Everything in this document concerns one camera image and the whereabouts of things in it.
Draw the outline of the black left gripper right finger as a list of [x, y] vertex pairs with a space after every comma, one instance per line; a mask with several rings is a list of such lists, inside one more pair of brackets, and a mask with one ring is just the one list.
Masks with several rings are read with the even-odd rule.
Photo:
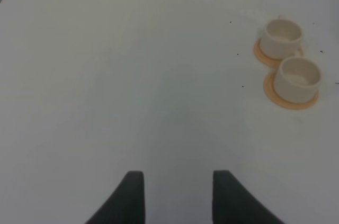
[[230, 171], [213, 172], [213, 223], [283, 223]]

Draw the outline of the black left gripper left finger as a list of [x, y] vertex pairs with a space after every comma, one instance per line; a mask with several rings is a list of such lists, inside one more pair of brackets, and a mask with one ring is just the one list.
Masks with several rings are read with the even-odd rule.
[[127, 172], [118, 187], [87, 223], [145, 224], [145, 182], [143, 172]]

